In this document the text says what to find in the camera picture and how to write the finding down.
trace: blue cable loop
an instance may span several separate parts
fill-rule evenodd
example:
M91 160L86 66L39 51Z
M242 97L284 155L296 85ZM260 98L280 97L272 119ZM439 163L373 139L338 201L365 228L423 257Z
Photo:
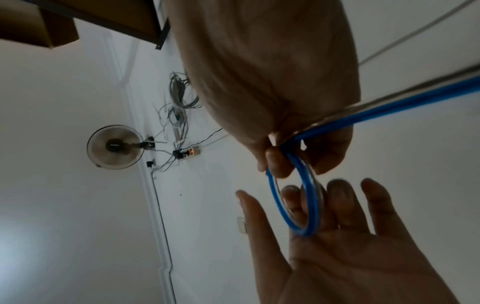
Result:
M397 112L413 109L423 105L432 104L435 102L443 101L446 99L470 94L480 91L480 76L473 77L471 79L463 80L455 84L447 85L438 89L434 89L428 92L424 92L415 96L410 96L389 104L385 104L373 109L369 109L360 113L356 113L338 120L326 123L324 125L306 130L305 132L296 134L292 138L280 145L280 149L284 155L290 160L290 162L297 169L302 184L305 188L306 202L308 209L308 221L305 228L298 226L285 211L284 205L279 195L279 189L277 182L267 169L266 175L270 183L270 190L275 200L275 203L280 211L285 222L292 229L292 231L299 236L311 236L317 230L319 226L319 206L322 205L321 197L317 197L318 189L311 181L309 171L305 167L303 161L293 153L288 152L288 149L301 140L312 138L324 133L329 133L338 129L342 129L351 126L355 123L367 121L377 117L394 114Z

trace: blue cable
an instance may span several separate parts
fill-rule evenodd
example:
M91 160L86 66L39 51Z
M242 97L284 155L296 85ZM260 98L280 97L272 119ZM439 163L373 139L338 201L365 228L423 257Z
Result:
M280 149L285 154L285 156L292 162L294 167L297 169L300 174L302 184L305 188L307 210L308 210L308 221L305 228L299 227L295 222L289 217L285 208L282 204L282 200L279 196L279 191L277 189L277 183L275 178L272 176L270 171L267 169L266 175L270 183L270 190L275 200L275 203L280 211L285 222L292 229L292 231L300 236L311 236L316 232L316 229L319 225L319 209L318 206L321 206L321 197L317 197L317 191L315 185L311 181L311 177L308 173L308 170L305 168L305 165L301 159L294 155L293 153L288 152L288 149L294 144L300 142L301 140L312 138L324 133L329 133L335 130L339 130L348 126L351 126L355 123L367 121L377 117L394 114L397 112L413 109L423 105L432 104L435 102L447 100L450 98L470 94L473 92L480 91L480 76L473 77L471 79L463 80L455 84L447 85L438 89L434 89L428 92L424 92L415 96L407 97L389 104L385 104L373 109L366 110L364 112L356 113L338 120L326 123L324 125L306 130L305 132L299 133L292 138L288 139L286 142L280 145Z

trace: hand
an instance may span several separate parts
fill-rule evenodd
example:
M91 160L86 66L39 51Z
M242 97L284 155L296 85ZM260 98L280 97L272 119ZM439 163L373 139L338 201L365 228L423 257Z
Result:
M293 167L276 144L360 100L358 62L340 0L167 0L193 87L213 118L276 177ZM343 160L352 128L305 141L317 174Z
M350 184L334 180L327 186L317 234L291 235L289 263L258 201L237 192L261 303L458 303L415 245L387 190L371 179L361 188L376 235ZM282 196L296 219L305 222L300 190L288 186Z

